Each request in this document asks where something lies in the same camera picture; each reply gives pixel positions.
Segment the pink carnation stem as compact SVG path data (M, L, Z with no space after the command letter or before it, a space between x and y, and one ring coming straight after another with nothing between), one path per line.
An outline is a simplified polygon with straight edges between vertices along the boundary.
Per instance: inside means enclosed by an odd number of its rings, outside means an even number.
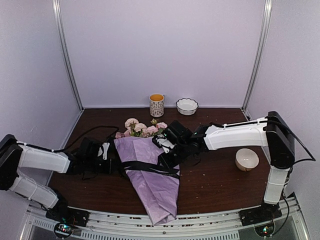
M168 125L165 122L158 122L155 118L151 120L151 126L146 129L146 136L152 137L161 134Z

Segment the black printed ribbon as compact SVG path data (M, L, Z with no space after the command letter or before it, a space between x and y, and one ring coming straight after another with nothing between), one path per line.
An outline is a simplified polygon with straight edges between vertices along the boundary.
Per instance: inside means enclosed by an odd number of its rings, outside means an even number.
M117 138L114 140L114 146L124 171L144 171L180 178L179 168L166 168L158 163L158 156L164 151L158 148L150 137Z

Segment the dusty pink rose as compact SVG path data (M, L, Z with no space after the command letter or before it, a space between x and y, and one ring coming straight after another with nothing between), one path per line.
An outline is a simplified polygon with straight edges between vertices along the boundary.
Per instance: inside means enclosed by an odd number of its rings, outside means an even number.
M116 139L120 139L120 138L124 138L126 135L124 134L124 133L122 133L122 132L117 132L116 134L115 134L115 138Z

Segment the pale pink rose stem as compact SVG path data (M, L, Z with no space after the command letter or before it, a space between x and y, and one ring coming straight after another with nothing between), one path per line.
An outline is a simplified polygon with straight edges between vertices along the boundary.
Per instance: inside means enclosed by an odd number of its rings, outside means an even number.
M125 121L124 126L126 137L141 137L147 129L144 123L139 122L136 118L129 118Z

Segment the purple wrapping paper sheet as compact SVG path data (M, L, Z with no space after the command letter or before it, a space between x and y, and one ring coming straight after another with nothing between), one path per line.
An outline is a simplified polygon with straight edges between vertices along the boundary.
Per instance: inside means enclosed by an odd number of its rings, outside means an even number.
M176 219L180 179L146 171L125 172L153 225Z

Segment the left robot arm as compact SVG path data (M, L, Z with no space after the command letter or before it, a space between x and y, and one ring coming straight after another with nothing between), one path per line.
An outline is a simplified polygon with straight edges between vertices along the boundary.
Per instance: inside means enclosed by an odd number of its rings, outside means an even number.
M12 191L37 202L61 222L72 218L68 201L57 191L28 176L33 171L82 175L112 174L120 165L112 139L100 142L86 137L80 146L67 149L47 149L18 141L7 134L0 141L0 189Z

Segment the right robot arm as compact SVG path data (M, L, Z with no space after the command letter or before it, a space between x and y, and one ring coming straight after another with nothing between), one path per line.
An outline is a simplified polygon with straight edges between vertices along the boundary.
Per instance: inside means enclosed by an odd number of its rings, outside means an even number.
M269 151L269 174L262 199L256 210L259 220L268 220L281 199L290 169L295 163L295 137L276 111L255 120L237 123L209 123L190 131L175 120L152 143L163 149L158 163L172 169L188 157L209 151L237 148Z

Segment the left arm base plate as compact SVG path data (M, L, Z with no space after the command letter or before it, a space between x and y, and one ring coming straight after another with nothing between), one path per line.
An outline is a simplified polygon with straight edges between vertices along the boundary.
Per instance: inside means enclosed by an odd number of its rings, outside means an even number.
M86 227L89 215L88 211L68 207L66 214L59 214L50 209L46 212L45 217L68 225Z

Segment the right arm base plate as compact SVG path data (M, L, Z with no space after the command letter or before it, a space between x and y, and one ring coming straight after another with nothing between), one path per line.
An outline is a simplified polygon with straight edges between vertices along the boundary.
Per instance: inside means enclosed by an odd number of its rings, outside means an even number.
M271 222L283 214L279 208L254 207L239 212L242 226L256 225L263 222Z

